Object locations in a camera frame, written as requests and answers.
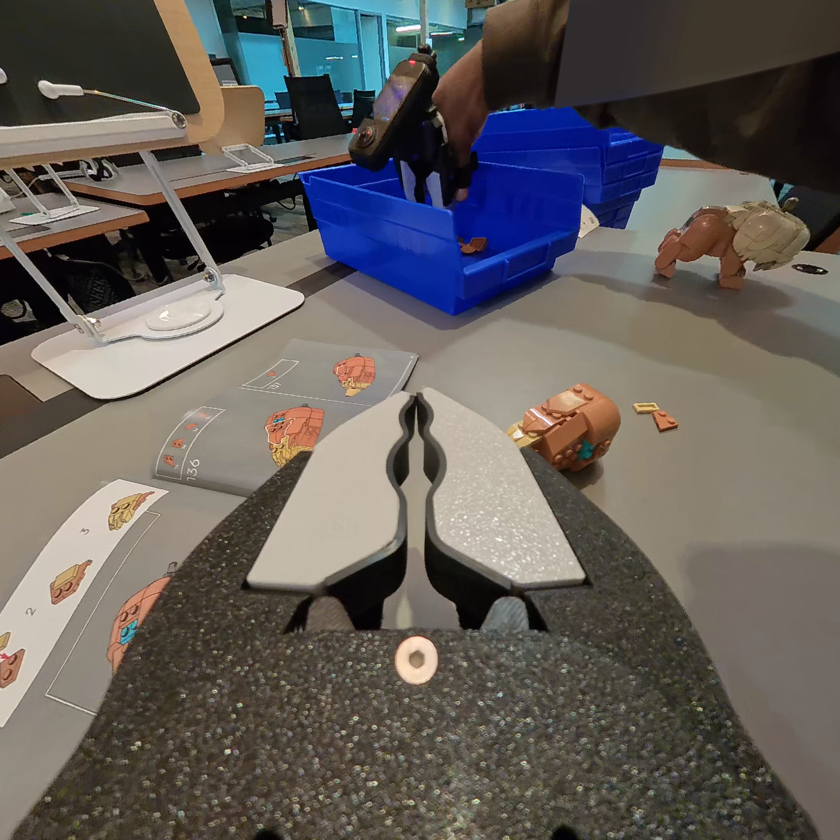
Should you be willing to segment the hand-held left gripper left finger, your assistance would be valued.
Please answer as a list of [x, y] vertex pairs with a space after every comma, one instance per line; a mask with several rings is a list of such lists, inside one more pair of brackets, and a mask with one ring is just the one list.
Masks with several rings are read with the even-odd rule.
[[352, 417], [311, 453], [246, 582], [301, 594], [392, 594], [406, 572], [407, 443], [415, 396]]

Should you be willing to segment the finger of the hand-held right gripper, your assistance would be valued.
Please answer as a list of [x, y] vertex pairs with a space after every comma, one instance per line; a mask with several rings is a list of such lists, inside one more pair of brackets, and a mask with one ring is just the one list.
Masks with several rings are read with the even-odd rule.
[[399, 160], [398, 174], [406, 200], [417, 204], [433, 201], [427, 189], [427, 178], [431, 173], [429, 164], [423, 160]]

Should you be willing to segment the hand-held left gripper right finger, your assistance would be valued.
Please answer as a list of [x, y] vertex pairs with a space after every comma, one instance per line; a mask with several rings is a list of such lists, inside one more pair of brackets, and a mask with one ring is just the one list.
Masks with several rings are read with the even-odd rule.
[[434, 388], [418, 424], [437, 459], [428, 534], [444, 557], [504, 592], [582, 585], [585, 571], [526, 459], [498, 426]]

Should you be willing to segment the blue plastic bin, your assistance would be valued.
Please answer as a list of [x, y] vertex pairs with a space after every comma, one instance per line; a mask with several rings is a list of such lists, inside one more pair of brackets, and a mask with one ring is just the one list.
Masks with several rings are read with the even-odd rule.
[[[465, 202], [406, 200], [390, 163], [301, 173], [327, 256], [448, 314], [459, 314], [551, 270], [578, 239], [584, 179], [480, 162]], [[464, 256], [459, 238], [487, 237]]]

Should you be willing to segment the person's right forearm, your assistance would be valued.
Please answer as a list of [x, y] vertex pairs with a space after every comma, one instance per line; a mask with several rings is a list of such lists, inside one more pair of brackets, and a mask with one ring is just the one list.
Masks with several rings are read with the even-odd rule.
[[838, 193], [838, 1], [505, 2], [492, 110], [572, 107], [702, 160]]

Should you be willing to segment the background office desk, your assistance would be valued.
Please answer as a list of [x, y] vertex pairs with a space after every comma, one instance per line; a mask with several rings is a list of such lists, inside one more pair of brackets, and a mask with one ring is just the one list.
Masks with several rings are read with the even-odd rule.
[[[263, 171], [233, 172], [233, 163], [221, 154], [194, 156], [159, 162], [159, 168], [180, 198], [234, 190], [258, 182], [293, 176], [332, 165], [349, 163], [349, 135], [269, 145], [263, 151], [276, 166]], [[124, 166], [105, 182], [70, 179], [68, 188], [79, 196], [122, 203], [132, 207], [151, 207], [165, 202], [159, 183], [144, 165]]]

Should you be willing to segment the person's right hand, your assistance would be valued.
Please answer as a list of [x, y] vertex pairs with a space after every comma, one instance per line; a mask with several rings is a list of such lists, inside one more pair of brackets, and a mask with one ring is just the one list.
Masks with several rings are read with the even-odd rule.
[[483, 45], [479, 40], [444, 73], [433, 96], [446, 127], [448, 148], [457, 172], [467, 167], [473, 145], [490, 113], [482, 69]]

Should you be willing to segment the black office chair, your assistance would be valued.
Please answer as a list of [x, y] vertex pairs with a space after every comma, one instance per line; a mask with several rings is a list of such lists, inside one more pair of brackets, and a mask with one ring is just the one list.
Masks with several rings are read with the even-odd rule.
[[292, 121], [285, 124], [288, 141], [315, 140], [351, 133], [328, 75], [285, 77]]

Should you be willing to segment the orange brick model body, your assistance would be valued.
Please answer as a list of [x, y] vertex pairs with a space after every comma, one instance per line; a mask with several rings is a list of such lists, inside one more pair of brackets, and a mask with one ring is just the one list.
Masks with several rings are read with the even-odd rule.
[[606, 454], [620, 425], [618, 406], [580, 383], [529, 408], [507, 435], [557, 471], [577, 472]]

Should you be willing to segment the grey instruction booklet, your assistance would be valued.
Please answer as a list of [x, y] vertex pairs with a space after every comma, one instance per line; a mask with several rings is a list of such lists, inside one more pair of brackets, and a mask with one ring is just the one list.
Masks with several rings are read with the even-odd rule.
[[153, 478], [246, 497], [338, 426], [402, 391], [418, 354], [293, 339], [170, 432]]

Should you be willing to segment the small white laptop stand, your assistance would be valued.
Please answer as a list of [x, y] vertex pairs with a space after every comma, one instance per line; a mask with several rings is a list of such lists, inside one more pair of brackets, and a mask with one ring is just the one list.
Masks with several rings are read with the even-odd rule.
[[45, 169], [47, 180], [53, 182], [66, 198], [65, 204], [48, 208], [43, 204], [41, 198], [32, 192], [30, 185], [25, 183], [14, 169], [6, 169], [3, 173], [22, 191], [24, 196], [35, 208], [33, 213], [21, 213], [16, 217], [10, 218], [10, 224], [24, 227], [46, 226], [73, 217], [97, 212], [98, 209], [95, 206], [79, 203], [78, 199], [70, 192], [67, 185], [50, 164], [43, 164], [43, 168]]
[[226, 172], [234, 174], [265, 172], [277, 166], [277, 162], [270, 155], [249, 143], [224, 146], [222, 154], [230, 163]]

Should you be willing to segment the curved wooden panel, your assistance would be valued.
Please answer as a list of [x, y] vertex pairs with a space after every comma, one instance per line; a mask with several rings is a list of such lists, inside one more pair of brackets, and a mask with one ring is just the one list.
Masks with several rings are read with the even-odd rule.
[[186, 116], [185, 143], [203, 152], [220, 154], [224, 147], [265, 140], [263, 91], [256, 86], [223, 87], [183, 1], [156, 1], [200, 110]]

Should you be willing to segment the stack of blue bins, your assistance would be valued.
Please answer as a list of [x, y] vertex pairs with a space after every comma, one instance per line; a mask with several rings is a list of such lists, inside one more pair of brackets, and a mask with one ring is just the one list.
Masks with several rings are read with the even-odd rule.
[[608, 228], [625, 228], [664, 151], [623, 129], [597, 129], [572, 108], [493, 113], [474, 149], [480, 162], [581, 175], [583, 204]]

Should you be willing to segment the white monitor stand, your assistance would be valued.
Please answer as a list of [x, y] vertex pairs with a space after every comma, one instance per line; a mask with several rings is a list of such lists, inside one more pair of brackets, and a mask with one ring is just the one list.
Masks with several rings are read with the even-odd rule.
[[158, 107], [104, 119], [2, 127], [3, 160], [63, 161], [82, 143], [94, 151], [134, 144], [166, 202], [205, 265], [199, 280], [104, 318], [79, 314], [51, 286], [26, 253], [2, 232], [3, 246], [53, 301], [72, 327], [32, 350], [32, 359], [101, 401], [145, 392], [228, 345], [298, 310], [297, 290], [240, 275], [225, 275], [162, 174], [152, 149], [186, 137], [180, 112]]

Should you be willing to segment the white banded instruction sheet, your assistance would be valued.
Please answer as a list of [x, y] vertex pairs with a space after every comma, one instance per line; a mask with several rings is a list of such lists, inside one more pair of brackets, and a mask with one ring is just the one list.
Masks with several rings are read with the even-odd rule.
[[116, 479], [85, 500], [41, 550], [1, 613], [2, 728], [123, 535], [167, 494], [161, 487]]

